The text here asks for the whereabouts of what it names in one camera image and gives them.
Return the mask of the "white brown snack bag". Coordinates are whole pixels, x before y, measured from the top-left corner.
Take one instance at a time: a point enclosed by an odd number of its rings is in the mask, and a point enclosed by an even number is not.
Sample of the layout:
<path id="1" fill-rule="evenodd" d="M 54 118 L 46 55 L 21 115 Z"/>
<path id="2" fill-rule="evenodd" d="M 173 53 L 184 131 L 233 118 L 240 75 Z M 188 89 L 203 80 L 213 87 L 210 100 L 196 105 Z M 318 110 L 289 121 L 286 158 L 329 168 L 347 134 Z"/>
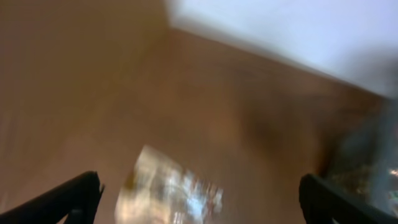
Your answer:
<path id="1" fill-rule="evenodd" d="M 223 207 L 223 189 L 145 145 L 119 191 L 116 223 L 206 223 Z"/>

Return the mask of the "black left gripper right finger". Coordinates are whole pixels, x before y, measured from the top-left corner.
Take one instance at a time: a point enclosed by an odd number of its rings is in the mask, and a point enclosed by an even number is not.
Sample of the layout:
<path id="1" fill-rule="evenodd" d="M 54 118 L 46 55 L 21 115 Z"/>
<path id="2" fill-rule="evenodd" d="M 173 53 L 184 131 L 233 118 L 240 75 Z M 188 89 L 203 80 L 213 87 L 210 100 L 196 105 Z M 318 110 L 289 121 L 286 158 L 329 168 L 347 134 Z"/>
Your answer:
<path id="1" fill-rule="evenodd" d="M 299 202 L 307 224 L 397 224 L 388 215 L 344 193 L 326 180 L 306 174 L 300 180 Z"/>

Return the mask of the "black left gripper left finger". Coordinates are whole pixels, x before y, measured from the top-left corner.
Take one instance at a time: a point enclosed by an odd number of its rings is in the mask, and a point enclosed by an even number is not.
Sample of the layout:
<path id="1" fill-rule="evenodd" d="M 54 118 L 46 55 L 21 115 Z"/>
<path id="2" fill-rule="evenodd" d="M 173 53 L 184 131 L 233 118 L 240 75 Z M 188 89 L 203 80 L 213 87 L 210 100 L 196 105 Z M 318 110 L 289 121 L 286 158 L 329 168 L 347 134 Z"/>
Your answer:
<path id="1" fill-rule="evenodd" d="M 98 173 L 84 172 L 1 214 L 1 223 L 93 224 L 104 191 Z"/>

